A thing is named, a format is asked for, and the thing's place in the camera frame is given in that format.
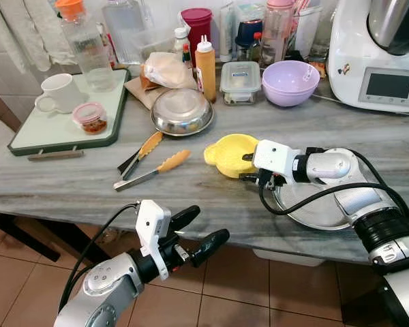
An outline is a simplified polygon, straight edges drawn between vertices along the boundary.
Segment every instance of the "white mug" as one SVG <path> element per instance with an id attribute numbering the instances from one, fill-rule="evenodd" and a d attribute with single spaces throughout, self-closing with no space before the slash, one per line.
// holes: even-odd
<path id="1" fill-rule="evenodd" d="M 35 99 L 35 108 L 42 112 L 56 110 L 61 114 L 69 114 L 75 107 L 87 100 L 85 94 L 77 88 L 70 74 L 50 76 L 41 83 L 41 89 L 44 93 Z M 42 105 L 42 100 L 46 98 L 51 98 L 53 105 L 51 102 L 48 102 L 48 105 Z"/>

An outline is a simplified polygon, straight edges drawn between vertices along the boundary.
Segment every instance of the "orange bottle cap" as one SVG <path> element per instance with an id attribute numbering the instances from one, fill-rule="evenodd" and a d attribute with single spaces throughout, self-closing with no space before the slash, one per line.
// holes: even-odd
<path id="1" fill-rule="evenodd" d="M 73 20 L 77 15 L 85 12 L 82 0 L 57 0 L 55 7 L 66 20 Z"/>

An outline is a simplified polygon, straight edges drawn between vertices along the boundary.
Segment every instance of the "digital display screen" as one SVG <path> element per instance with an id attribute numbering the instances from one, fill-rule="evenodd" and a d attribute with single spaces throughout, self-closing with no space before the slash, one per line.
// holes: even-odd
<path id="1" fill-rule="evenodd" d="M 407 99 L 409 96 L 409 76 L 371 74 L 367 94 Z"/>

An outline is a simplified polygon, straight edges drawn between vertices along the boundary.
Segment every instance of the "pink lid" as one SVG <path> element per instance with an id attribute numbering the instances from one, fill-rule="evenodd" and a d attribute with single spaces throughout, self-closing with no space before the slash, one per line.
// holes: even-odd
<path id="1" fill-rule="evenodd" d="M 294 0 L 268 0 L 267 5 L 271 7 L 292 7 Z"/>
<path id="2" fill-rule="evenodd" d="M 207 8 L 190 8 L 183 10 L 181 15 L 187 22 L 195 22 L 197 20 L 210 19 L 210 17 L 212 17 L 212 11 Z"/>
<path id="3" fill-rule="evenodd" d="M 87 102 L 81 104 L 73 110 L 73 119 L 80 124 L 88 124 L 98 120 L 106 114 L 105 109 L 98 102 Z"/>

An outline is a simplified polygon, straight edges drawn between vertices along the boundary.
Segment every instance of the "marble countertop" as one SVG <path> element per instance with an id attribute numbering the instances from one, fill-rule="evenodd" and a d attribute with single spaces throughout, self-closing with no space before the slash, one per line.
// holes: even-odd
<path id="1" fill-rule="evenodd" d="M 75 159 L 32 162 L 6 148 L 12 132 L 0 124 L 0 212 L 74 223 L 103 224 L 118 208 L 137 199 L 153 199 L 173 213 L 197 204 L 201 214 L 183 231 L 202 238 L 220 228 L 234 245 L 347 262 L 366 262 L 367 254 L 350 229 L 325 232 L 288 217 L 276 217 L 260 203 L 253 184 L 226 178 L 203 159 L 206 146 L 231 133 L 267 138 L 294 149 L 348 147 L 365 154 L 409 206 L 409 116 L 360 110 L 318 97 L 295 108 L 278 108 L 262 93 L 254 106 L 225 106 L 218 97 L 208 129 L 186 138 L 165 137 L 135 174 L 154 169 L 167 157 L 189 149 L 180 167 L 120 193 L 116 167 L 154 131 L 149 111 L 129 95 L 119 139 L 85 149 Z M 132 211 L 115 227 L 131 230 Z"/>

